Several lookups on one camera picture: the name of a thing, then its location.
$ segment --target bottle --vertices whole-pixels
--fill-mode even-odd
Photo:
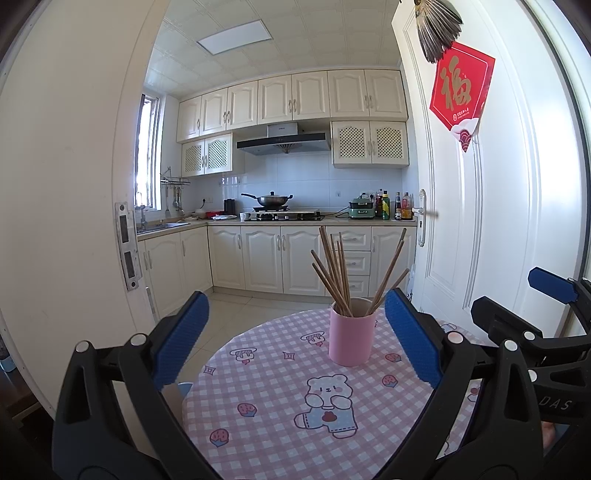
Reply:
[[[405,192],[404,197],[402,197],[402,219],[413,219],[413,200],[410,198],[408,192]]]
[[[382,218],[382,198],[384,197],[384,191],[382,189],[375,196],[375,216]]]
[[[394,204],[394,219],[402,220],[402,203],[400,202],[400,192],[396,192],[396,204]]]
[[[382,218],[390,220],[390,198],[387,190],[384,190],[384,196],[382,197]]]

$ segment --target pink cup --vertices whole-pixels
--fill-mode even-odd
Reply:
[[[367,313],[371,301],[351,298],[353,315]],[[329,358],[343,367],[356,367],[369,360],[374,346],[376,312],[368,316],[343,317],[330,309]]]

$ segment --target chinese character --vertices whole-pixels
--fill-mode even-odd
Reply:
[[[457,106],[465,105],[472,100],[470,96],[470,89],[472,88],[472,82],[470,79],[461,79],[460,74],[461,70],[457,67],[457,64],[460,60],[457,56],[453,56],[449,62],[449,72],[452,74],[451,84],[453,88],[453,100],[456,102]],[[441,94],[445,95],[445,106],[447,109],[453,111],[453,102],[452,102],[452,89],[450,88],[450,78],[448,73],[448,69],[443,67],[441,70],[441,78],[443,79],[443,88],[441,89]]]

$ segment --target drawer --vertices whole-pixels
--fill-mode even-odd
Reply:
[[[349,291],[352,297],[369,296],[369,277],[349,275]]]
[[[343,247],[345,251],[365,251],[371,250],[371,227],[370,226],[328,226],[326,233],[332,233],[335,236],[335,242],[339,238],[339,233],[343,235]]]
[[[371,252],[345,252],[345,264],[349,275],[369,275]]]

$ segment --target sink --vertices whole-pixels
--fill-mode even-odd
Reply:
[[[168,228],[175,228],[177,226],[188,225],[188,222],[179,223],[159,223],[158,225],[148,225],[146,228],[138,228],[138,233],[158,232],[159,230],[166,230]]]

